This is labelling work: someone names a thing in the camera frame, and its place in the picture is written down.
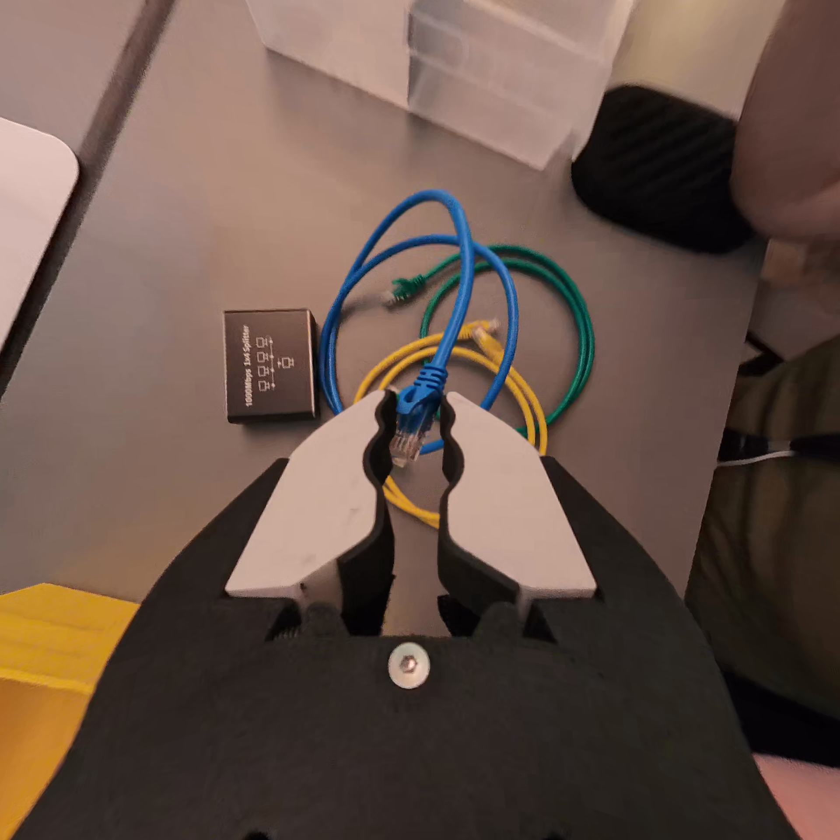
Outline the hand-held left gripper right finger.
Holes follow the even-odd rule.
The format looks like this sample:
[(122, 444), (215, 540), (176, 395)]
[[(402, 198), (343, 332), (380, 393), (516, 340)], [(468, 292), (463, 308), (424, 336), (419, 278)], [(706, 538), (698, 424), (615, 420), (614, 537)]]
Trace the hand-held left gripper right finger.
[(539, 451), (456, 392), (440, 432), (447, 488), (440, 502), (437, 576), (482, 616), (507, 603), (526, 619), (535, 602), (592, 599), (595, 577)]

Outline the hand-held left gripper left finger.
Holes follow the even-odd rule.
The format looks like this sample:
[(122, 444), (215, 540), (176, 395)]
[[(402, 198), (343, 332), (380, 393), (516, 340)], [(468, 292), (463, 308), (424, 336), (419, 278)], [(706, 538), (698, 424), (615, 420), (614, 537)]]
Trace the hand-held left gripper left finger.
[(384, 495), (396, 395), (377, 391), (329, 420), (287, 460), (228, 577), (237, 598), (334, 607), (351, 635), (380, 635), (394, 582)]

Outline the black ethernet hub box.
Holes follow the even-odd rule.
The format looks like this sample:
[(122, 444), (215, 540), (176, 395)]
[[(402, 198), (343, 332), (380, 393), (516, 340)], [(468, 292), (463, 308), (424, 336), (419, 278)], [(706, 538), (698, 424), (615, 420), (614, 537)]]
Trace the black ethernet hub box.
[(316, 421), (319, 328), (306, 308), (224, 312), (230, 424)]

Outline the person's right forearm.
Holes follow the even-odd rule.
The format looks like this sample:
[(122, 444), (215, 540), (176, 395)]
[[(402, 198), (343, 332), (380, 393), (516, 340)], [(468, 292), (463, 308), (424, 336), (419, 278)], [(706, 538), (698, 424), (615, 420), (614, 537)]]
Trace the person's right forearm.
[(838, 1), (783, 6), (738, 122), (731, 192), (766, 238), (838, 242)]

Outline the person's olive shirt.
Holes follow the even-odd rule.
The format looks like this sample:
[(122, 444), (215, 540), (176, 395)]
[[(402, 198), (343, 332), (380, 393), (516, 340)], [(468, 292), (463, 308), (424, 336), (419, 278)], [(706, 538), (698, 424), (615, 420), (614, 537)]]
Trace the person's olive shirt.
[[(739, 384), (727, 428), (778, 443), (838, 434), (839, 338)], [(717, 468), (685, 600), (724, 671), (838, 719), (838, 463)]]

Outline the yellow divided plastic bin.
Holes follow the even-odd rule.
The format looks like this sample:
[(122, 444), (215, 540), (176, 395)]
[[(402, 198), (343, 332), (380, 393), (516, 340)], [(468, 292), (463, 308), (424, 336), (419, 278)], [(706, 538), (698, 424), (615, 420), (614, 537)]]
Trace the yellow divided plastic bin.
[(58, 770), (139, 607), (49, 583), (2, 595), (2, 839)]

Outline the black ribbed pad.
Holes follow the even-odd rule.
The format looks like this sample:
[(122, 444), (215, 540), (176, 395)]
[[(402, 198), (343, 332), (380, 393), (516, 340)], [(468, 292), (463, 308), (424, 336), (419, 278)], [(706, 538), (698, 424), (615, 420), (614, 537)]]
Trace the black ribbed pad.
[(608, 90), (570, 166), (594, 214), (697, 254), (725, 255), (754, 236), (732, 198), (737, 122), (639, 85)]

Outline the instruction sign with white base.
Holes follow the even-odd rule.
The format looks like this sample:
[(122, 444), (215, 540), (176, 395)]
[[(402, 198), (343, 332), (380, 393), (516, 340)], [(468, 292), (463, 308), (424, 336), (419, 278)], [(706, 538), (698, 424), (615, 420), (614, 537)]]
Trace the instruction sign with white base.
[(1, 344), (14, 321), (79, 177), (57, 137), (1, 119)]

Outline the clear plastic bin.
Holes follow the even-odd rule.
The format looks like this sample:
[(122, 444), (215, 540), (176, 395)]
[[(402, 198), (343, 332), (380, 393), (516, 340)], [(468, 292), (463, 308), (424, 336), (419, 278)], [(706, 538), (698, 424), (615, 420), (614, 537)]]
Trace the clear plastic bin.
[(270, 50), (534, 170), (591, 136), (634, 1), (247, 1)]

